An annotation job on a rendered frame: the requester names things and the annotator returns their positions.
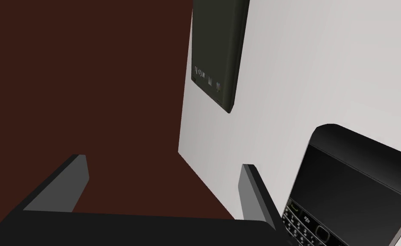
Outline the dark flat slab phone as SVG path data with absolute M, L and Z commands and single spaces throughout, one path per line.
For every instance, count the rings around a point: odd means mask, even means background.
M 224 111 L 234 106 L 250 0 L 192 0 L 191 80 Z

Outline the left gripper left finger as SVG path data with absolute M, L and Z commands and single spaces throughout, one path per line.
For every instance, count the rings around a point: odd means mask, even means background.
M 72 155 L 32 192 L 23 210 L 72 212 L 88 181 L 86 155 Z

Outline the white table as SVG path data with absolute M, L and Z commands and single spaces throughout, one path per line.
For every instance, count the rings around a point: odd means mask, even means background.
M 178 152 L 234 219 L 242 164 L 284 207 L 317 126 L 401 151 L 401 0 L 249 0 L 230 113 L 191 80 Z

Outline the black keypad phone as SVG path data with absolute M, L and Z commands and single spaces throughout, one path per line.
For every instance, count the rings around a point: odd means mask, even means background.
M 316 127 L 282 222 L 298 246 L 395 246 L 401 151 L 337 124 Z

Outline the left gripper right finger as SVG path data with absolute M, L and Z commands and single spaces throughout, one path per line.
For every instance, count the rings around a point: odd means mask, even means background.
M 244 220 L 265 221 L 276 231 L 283 230 L 280 213 L 254 165 L 242 164 L 238 192 Z

